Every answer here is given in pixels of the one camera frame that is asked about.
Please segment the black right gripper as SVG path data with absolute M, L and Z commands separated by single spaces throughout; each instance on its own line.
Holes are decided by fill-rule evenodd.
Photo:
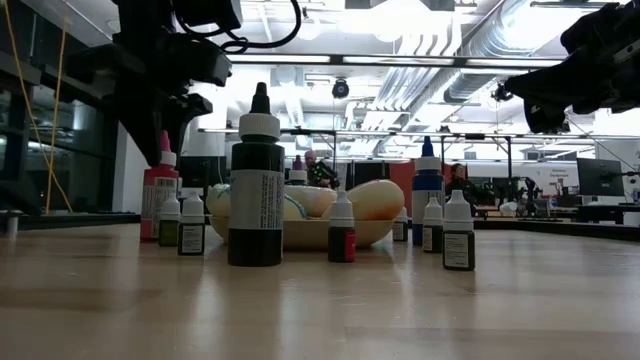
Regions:
M 614 113 L 639 105 L 639 3 L 608 3 L 584 15 L 560 37 L 567 57 L 508 78 L 507 91 L 524 100 L 533 133 L 558 133 L 565 110 Z

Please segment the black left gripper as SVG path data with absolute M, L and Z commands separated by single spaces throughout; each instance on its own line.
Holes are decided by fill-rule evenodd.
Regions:
M 144 40 L 140 33 L 118 33 L 109 44 L 71 53 L 65 58 L 66 74 L 103 97 L 159 91 L 181 96 L 194 82 L 223 87 L 232 64 L 221 48 L 194 33 L 160 33 Z M 182 149 L 185 132 L 196 117 L 210 114 L 212 103 L 197 93 L 170 98 L 166 103 L 166 131 L 172 151 Z M 147 164 L 161 157 L 161 121 L 157 102 L 150 96 L 117 97 L 116 118 L 124 126 Z

